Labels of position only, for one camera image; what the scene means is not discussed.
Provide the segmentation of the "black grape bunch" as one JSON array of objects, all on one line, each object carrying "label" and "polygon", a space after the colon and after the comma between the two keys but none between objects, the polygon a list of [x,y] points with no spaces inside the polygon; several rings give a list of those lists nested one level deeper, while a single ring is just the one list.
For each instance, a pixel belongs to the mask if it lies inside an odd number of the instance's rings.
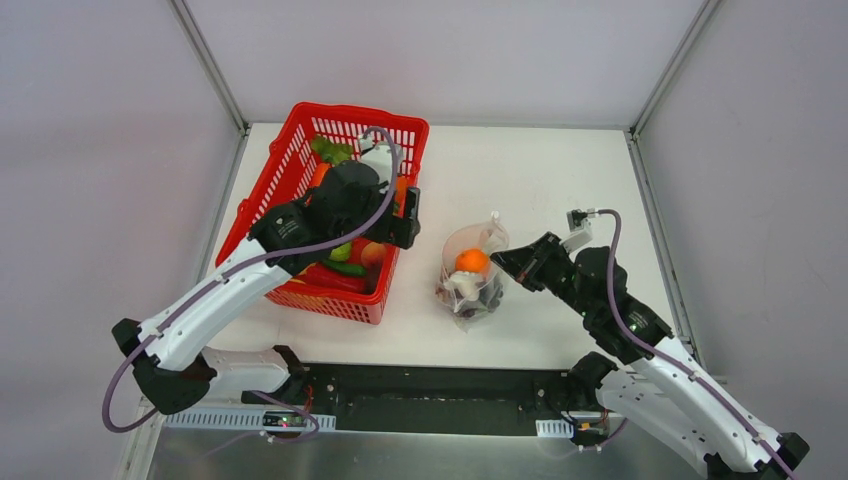
[{"label": "black grape bunch", "polygon": [[493,276],[480,290],[478,295],[479,309],[492,313],[496,311],[504,295],[504,282],[500,274]]}]

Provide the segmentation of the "green cabbage ball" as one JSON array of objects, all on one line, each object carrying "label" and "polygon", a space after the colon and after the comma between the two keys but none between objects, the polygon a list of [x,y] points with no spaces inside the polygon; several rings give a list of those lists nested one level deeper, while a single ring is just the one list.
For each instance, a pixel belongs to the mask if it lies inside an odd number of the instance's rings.
[{"label": "green cabbage ball", "polygon": [[330,253],[329,259],[333,262],[345,263],[351,258],[352,251],[352,243],[346,242],[334,248]]}]

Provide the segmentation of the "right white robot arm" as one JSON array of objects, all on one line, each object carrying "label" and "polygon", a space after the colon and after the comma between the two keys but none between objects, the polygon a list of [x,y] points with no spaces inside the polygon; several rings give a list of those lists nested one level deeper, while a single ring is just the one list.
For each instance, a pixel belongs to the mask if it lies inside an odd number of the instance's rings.
[{"label": "right white robot arm", "polygon": [[572,369],[569,400],[622,415],[707,479],[794,479],[809,452],[750,413],[683,346],[668,324],[626,288],[610,248],[572,256],[554,234],[491,254],[530,291],[548,291],[580,314],[600,347]]}]

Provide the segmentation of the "white garlic bulb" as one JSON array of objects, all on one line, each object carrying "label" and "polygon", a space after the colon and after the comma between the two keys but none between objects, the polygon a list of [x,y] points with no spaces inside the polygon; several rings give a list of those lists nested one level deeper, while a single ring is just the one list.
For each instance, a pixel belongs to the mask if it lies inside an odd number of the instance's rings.
[{"label": "white garlic bulb", "polygon": [[484,278],[479,274],[454,272],[442,282],[442,287],[450,301],[449,305],[457,310],[465,302],[477,301],[483,284]]}]

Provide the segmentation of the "clear zip top bag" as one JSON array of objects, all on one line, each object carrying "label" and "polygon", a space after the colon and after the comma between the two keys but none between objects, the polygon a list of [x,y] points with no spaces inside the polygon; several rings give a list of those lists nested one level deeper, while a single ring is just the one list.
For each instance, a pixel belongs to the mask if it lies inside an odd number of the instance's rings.
[{"label": "clear zip top bag", "polygon": [[508,246],[509,234],[497,211],[454,231],[443,244],[434,293],[460,330],[469,331],[501,305],[504,274],[491,256]]}]

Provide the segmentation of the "red plastic basket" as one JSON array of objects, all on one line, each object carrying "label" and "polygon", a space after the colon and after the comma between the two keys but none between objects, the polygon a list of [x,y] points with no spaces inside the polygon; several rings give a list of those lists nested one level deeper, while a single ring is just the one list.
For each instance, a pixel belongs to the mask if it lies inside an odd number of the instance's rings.
[{"label": "red plastic basket", "polygon": [[[400,173],[407,178],[409,187],[415,186],[429,135],[426,120],[369,107],[300,102],[292,108],[279,134],[270,143],[268,160],[251,193],[239,203],[215,264],[221,265],[230,256],[253,224],[270,208],[306,193],[318,164],[318,157],[309,146],[315,136],[323,135],[358,148],[357,139],[371,126],[388,131],[403,148]],[[397,247],[387,248],[375,291],[370,294],[290,281],[272,290],[266,298],[283,307],[377,325],[383,317],[399,253]]]}]

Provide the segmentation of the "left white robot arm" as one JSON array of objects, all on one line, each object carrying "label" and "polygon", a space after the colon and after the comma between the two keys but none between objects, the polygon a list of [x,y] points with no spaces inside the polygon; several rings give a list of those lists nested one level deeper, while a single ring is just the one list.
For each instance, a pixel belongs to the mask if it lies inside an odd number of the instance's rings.
[{"label": "left white robot arm", "polygon": [[277,345],[224,351],[210,341],[244,310],[331,251],[372,236],[411,247],[418,223],[393,213],[397,161],[346,161],[304,196],[270,208],[219,267],[175,304],[112,329],[143,395],[164,415],[186,410],[211,393],[251,391],[281,404],[305,390],[297,357]]}]

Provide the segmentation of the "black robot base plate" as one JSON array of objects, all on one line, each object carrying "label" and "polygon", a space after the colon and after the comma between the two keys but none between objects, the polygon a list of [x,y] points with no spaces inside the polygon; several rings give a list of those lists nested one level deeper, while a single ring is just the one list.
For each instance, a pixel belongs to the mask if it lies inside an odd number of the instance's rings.
[{"label": "black robot base plate", "polygon": [[617,427],[613,414],[566,370],[309,363],[282,387],[245,404],[303,406],[353,432],[576,436],[586,444]]}]

